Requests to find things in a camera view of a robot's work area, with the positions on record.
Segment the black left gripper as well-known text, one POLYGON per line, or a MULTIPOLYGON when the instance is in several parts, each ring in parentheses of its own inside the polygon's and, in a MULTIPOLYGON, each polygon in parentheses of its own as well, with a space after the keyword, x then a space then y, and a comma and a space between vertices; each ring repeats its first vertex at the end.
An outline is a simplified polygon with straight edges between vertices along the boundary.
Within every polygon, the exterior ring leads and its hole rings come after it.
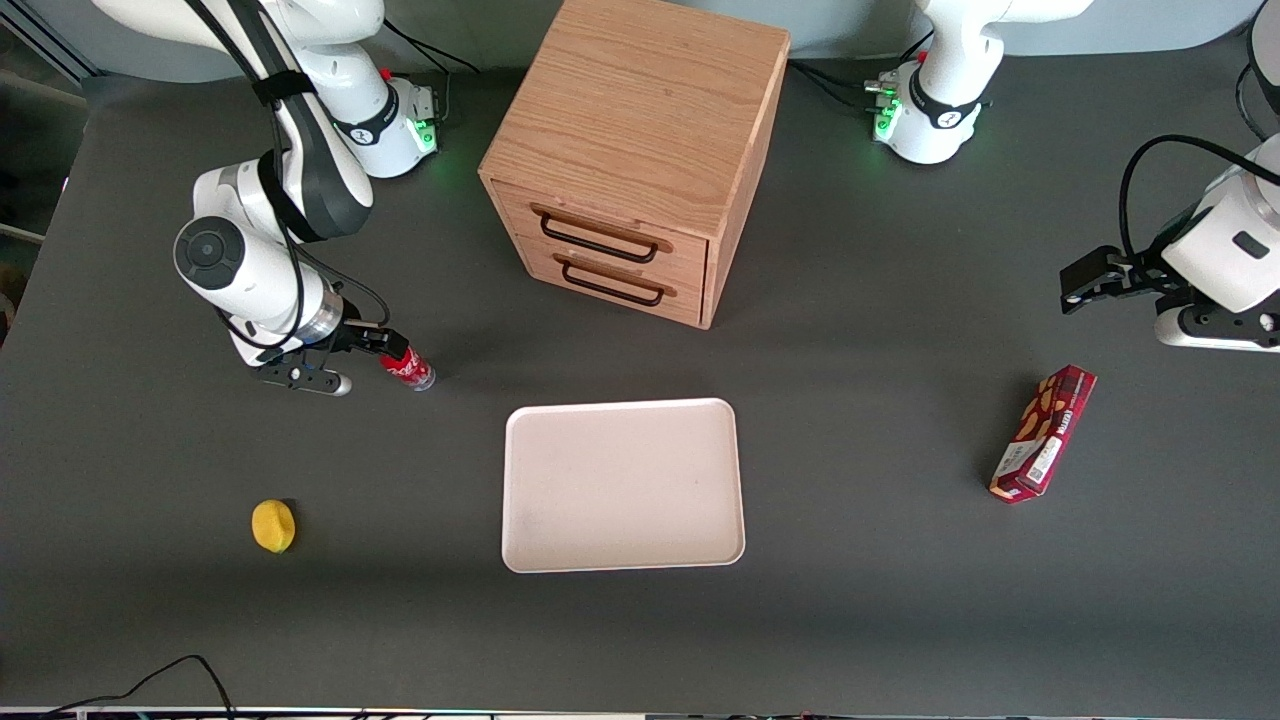
POLYGON ((1125 255, 1103 245, 1060 272, 1062 315, 1071 315, 1103 299, 1129 299, 1143 293, 1178 295, 1190 288, 1158 252, 1125 255))

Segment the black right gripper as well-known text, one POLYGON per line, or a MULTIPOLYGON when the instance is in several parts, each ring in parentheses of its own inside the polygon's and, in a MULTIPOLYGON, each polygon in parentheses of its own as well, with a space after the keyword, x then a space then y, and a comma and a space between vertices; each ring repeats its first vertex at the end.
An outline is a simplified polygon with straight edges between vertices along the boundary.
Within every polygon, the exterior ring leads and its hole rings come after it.
POLYGON ((383 324, 358 319, 343 319, 324 340, 317 342, 320 352, 317 364, 325 365, 334 354, 360 351, 372 356, 383 356, 385 361, 410 361, 413 348, 397 331, 383 324))

